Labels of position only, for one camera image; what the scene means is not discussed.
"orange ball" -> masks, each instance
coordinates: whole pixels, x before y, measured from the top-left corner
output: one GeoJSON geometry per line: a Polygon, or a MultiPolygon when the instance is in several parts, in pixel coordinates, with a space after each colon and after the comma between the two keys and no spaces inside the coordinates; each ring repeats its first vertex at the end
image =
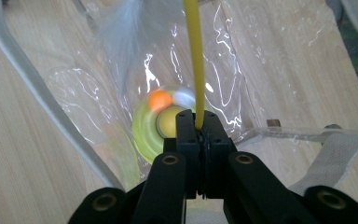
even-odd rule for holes
{"type": "Polygon", "coordinates": [[[164,108],[167,108],[168,106],[172,105],[173,98],[169,93],[166,91],[158,90],[153,91],[148,100],[149,107],[151,111],[157,113],[161,111],[164,108]]]}

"wooden surface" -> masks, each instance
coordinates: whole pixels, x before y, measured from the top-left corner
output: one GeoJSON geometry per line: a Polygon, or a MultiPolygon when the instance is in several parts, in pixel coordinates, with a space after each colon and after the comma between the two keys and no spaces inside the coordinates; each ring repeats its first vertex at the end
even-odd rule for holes
{"type": "MultiPolygon", "coordinates": [[[[224,10],[221,20],[229,21],[251,99],[248,123],[358,129],[358,80],[323,0],[212,1],[205,8],[224,10]]],[[[72,1],[10,0],[5,14],[44,78],[89,59],[82,53],[92,48],[92,34],[72,1]]],[[[0,223],[64,223],[101,186],[0,51],[0,223]]]]}

